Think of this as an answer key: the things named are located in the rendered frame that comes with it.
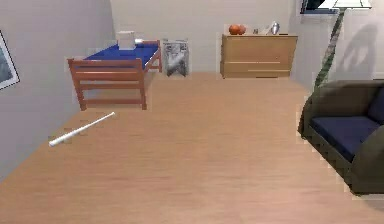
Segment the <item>light wooden dresser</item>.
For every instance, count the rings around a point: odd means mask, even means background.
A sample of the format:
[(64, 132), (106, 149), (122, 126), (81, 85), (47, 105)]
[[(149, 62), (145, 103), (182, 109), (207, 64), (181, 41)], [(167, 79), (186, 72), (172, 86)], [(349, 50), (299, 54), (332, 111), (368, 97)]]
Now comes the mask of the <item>light wooden dresser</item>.
[(289, 77), (297, 35), (222, 35), (223, 78)]

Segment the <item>brown wooden bed blue mattress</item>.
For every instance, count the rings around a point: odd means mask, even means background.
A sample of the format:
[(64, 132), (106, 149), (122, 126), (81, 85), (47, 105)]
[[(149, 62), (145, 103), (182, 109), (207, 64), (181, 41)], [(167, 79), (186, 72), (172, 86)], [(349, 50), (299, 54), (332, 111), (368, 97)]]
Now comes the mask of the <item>brown wooden bed blue mattress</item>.
[[(147, 109), (144, 87), (145, 74), (151, 69), (162, 71), (161, 42), (139, 40), (135, 49), (122, 50), (118, 44), (103, 49), (84, 59), (67, 60), (79, 107), (82, 111), (88, 105), (137, 104)], [(85, 90), (137, 89), (139, 98), (86, 99)]]

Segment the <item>orange basketball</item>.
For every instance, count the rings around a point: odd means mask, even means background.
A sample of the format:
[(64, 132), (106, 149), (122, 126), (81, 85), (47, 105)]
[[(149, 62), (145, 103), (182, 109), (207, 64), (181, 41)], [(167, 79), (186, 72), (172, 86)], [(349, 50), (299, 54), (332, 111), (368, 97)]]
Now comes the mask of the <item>orange basketball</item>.
[(231, 35), (243, 35), (246, 32), (246, 27), (243, 24), (232, 24), (229, 26)]

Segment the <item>white pillow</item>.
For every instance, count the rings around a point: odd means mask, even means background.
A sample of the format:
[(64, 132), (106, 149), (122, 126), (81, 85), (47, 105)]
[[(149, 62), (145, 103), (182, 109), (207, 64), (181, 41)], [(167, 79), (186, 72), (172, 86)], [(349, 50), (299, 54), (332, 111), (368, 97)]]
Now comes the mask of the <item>white pillow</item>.
[(119, 31), (117, 43), (121, 50), (133, 50), (136, 47), (134, 31)]

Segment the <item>white baseball bat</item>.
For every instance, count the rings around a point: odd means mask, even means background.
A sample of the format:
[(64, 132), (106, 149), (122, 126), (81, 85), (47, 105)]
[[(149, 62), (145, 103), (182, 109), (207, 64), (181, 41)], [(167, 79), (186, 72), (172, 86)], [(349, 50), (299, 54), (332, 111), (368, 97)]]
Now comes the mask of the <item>white baseball bat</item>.
[(114, 115), (116, 115), (116, 113), (115, 112), (111, 112), (108, 115), (105, 115), (105, 116), (103, 116), (103, 117), (101, 117), (101, 118), (99, 118), (99, 119), (97, 119), (97, 120), (95, 120), (95, 121), (93, 121), (91, 123), (88, 123), (88, 124), (86, 124), (84, 126), (81, 126), (81, 127), (77, 128), (77, 129), (75, 129), (73, 131), (65, 133), (65, 134), (63, 134), (63, 135), (61, 135), (61, 136), (59, 136), (59, 137), (49, 141), (48, 145), (50, 147), (54, 147), (54, 146), (56, 146), (58, 144), (61, 144), (64, 141), (66, 141), (66, 140), (74, 137), (75, 135), (81, 133), (82, 131), (85, 131), (86, 129), (88, 129), (88, 128), (90, 128), (90, 127), (92, 127), (92, 126), (94, 126), (94, 125), (96, 125), (96, 124), (98, 124), (98, 123), (100, 123), (100, 122), (102, 122), (102, 121), (104, 121), (104, 120), (114, 116)]

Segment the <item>floor lamp white shade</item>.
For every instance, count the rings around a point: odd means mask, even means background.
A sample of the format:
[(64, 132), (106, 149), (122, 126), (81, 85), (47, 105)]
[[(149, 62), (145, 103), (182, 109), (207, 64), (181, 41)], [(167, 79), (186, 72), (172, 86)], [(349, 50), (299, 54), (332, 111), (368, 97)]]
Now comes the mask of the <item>floor lamp white shade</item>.
[(371, 9), (372, 5), (370, 0), (324, 0), (319, 9), (336, 9), (338, 11), (337, 19), (332, 28), (329, 44), (325, 51), (322, 66), (316, 76), (314, 82), (314, 89), (318, 89), (321, 85), (325, 84), (328, 79), (329, 71), (332, 67), (336, 46), (341, 33), (341, 28), (347, 9)]

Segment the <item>dark window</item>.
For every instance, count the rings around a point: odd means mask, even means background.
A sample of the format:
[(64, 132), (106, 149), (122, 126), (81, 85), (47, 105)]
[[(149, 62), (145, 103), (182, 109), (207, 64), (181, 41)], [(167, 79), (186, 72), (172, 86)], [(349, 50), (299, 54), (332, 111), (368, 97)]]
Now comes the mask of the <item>dark window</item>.
[(302, 0), (301, 14), (336, 14), (334, 8), (336, 0)]

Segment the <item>framed wall picture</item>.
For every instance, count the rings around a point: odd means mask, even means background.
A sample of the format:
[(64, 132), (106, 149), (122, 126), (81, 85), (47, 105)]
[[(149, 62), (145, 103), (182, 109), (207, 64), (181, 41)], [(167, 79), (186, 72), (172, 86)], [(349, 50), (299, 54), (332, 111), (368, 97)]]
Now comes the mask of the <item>framed wall picture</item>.
[(0, 30), (0, 90), (20, 82), (20, 78), (10, 54), (6, 40)]

